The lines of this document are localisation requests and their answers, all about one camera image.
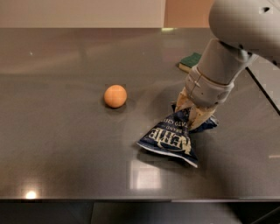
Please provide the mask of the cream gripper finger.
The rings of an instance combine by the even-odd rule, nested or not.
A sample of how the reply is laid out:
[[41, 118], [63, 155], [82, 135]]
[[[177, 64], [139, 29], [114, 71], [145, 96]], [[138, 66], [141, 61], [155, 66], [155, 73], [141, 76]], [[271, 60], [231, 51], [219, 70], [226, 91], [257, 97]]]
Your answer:
[[182, 91], [178, 94], [175, 111], [178, 112], [182, 109], [189, 109], [190, 111], [194, 110], [194, 104], [188, 97], [185, 87], [183, 87]]
[[204, 123], [210, 116], [214, 114], [216, 107], [198, 107], [193, 105], [190, 107], [188, 129], [195, 130]]

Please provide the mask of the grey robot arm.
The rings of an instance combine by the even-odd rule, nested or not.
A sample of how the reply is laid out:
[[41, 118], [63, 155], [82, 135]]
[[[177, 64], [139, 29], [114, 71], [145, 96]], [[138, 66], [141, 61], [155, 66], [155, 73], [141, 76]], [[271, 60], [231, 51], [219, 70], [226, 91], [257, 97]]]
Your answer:
[[177, 100], [177, 111], [190, 110], [189, 130], [213, 115], [255, 57], [280, 64], [279, 0], [214, 0], [209, 26], [214, 38], [190, 68]]

